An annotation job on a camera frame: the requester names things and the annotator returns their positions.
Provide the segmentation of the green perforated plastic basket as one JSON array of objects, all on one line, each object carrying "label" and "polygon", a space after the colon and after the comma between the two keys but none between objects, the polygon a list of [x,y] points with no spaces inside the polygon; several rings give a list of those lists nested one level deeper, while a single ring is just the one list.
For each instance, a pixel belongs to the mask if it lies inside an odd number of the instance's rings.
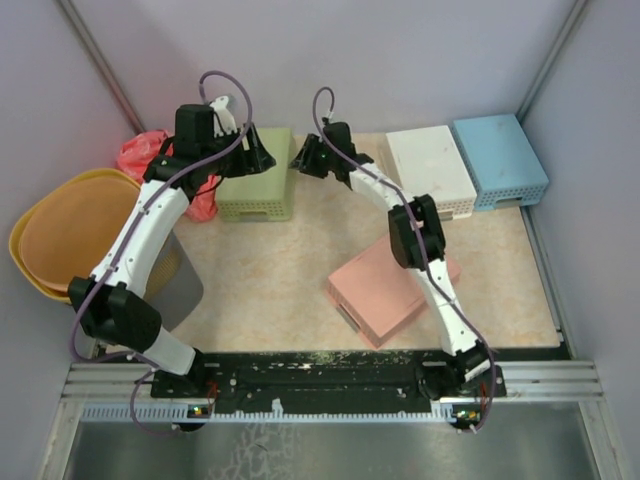
[{"label": "green perforated plastic basket", "polygon": [[286,221],[293,214],[296,176],[289,168],[295,156],[293,132],[285,127],[259,128],[258,134],[276,164],[264,173],[222,183],[215,200],[224,221]]}]

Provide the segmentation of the white perforated plastic basket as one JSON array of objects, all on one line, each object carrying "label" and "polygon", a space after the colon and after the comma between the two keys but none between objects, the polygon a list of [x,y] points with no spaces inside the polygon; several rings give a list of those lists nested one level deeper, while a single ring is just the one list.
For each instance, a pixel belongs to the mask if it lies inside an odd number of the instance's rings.
[{"label": "white perforated plastic basket", "polygon": [[442,220],[472,215],[477,193],[448,126],[396,131],[385,137],[387,175],[405,192],[429,194]]}]

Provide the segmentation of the pink perforated plastic basket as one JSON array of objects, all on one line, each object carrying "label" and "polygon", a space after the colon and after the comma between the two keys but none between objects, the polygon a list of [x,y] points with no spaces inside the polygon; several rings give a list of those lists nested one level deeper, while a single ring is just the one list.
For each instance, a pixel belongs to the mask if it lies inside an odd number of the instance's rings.
[{"label": "pink perforated plastic basket", "polygon": [[421,287],[396,262],[385,235],[328,276],[329,301],[372,349],[428,311]]}]

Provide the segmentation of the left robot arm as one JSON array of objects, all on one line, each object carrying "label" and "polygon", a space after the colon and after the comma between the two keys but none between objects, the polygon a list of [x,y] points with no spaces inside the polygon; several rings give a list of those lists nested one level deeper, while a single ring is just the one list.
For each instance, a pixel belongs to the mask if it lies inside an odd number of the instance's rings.
[{"label": "left robot arm", "polygon": [[116,240],[88,277],[76,277],[68,287],[75,330],[124,346],[128,354],[173,374],[174,387],[189,397],[206,389],[208,373],[199,366],[197,350],[163,326],[160,312],[144,295],[175,223],[210,176],[261,174],[276,164],[252,121],[236,125],[229,101],[220,96],[178,108],[174,134],[147,166]]}]

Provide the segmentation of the blue perforated plastic basket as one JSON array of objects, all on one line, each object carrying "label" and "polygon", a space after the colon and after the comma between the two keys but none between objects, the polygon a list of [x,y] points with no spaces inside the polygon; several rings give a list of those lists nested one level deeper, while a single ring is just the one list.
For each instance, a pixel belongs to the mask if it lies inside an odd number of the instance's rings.
[{"label": "blue perforated plastic basket", "polygon": [[476,190],[475,210],[540,202],[549,178],[515,115],[455,120],[452,135]]}]

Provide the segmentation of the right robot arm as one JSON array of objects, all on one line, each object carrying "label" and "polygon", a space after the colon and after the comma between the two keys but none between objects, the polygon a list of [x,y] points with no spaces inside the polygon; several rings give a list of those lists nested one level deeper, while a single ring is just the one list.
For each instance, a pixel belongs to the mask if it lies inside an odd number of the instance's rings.
[{"label": "right robot arm", "polygon": [[483,383],[487,398],[493,399],[498,380],[494,353],[467,319],[455,293],[435,201],[428,194],[411,197],[404,193],[370,156],[358,153],[347,123],[323,117],[316,128],[318,132],[306,137],[290,167],[316,178],[332,174],[387,214],[394,259],[417,281],[440,323],[440,344],[448,355],[448,387],[466,396]]}]

